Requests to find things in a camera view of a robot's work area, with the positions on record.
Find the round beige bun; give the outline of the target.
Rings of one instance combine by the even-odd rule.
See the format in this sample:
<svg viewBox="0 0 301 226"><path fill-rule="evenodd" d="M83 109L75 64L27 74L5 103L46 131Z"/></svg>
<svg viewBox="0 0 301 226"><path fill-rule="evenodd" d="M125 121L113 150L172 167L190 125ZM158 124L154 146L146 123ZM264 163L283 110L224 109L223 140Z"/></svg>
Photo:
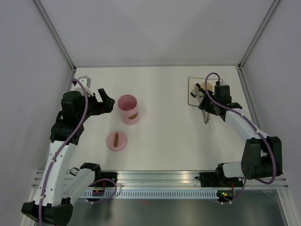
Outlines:
<svg viewBox="0 0 301 226"><path fill-rule="evenodd" d="M203 83L200 85L200 87L201 87L204 91L208 90L208 91L214 92L214 87L213 87L209 82L203 82Z"/></svg>

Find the metal tongs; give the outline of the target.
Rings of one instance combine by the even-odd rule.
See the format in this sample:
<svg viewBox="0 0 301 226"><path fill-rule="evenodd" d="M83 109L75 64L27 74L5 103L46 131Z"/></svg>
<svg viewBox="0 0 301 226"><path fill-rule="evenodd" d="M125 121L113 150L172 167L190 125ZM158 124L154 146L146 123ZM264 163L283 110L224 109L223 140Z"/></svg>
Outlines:
<svg viewBox="0 0 301 226"><path fill-rule="evenodd" d="M206 110L206 107L208 105L209 98L206 94L204 94L204 90L200 89L198 91L198 96L196 97L198 101L198 108L202 112L204 123L207 124L210 121L210 113Z"/></svg>

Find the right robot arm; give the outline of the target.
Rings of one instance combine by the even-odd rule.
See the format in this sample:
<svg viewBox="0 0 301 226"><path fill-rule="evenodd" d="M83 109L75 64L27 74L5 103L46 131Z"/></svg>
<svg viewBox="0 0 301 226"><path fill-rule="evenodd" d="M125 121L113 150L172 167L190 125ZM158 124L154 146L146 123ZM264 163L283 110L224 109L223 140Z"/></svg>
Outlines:
<svg viewBox="0 0 301 226"><path fill-rule="evenodd" d="M241 161L218 164L214 175L218 185L225 186L232 178L256 179L268 185L282 175L281 140L269 136L246 117L243 107L232 101L229 85L196 84L195 92L204 123L209 122L210 115L219 116L245 142Z"/></svg>

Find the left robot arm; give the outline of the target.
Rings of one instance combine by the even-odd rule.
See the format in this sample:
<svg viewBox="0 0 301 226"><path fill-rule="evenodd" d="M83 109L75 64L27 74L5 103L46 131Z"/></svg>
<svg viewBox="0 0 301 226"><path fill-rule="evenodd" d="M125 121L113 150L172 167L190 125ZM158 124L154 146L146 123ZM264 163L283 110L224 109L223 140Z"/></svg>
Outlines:
<svg viewBox="0 0 301 226"><path fill-rule="evenodd" d="M73 206L89 186L99 186L104 178L101 167L85 162L77 175L64 186L71 157L84 131L83 123L94 115L110 113L114 99L104 89L98 89L101 102L95 94L69 91L61 100L62 110L58 113L51 129L50 147L45 172L33 200L25 202L21 212L35 222L54 225L68 225Z"/></svg>

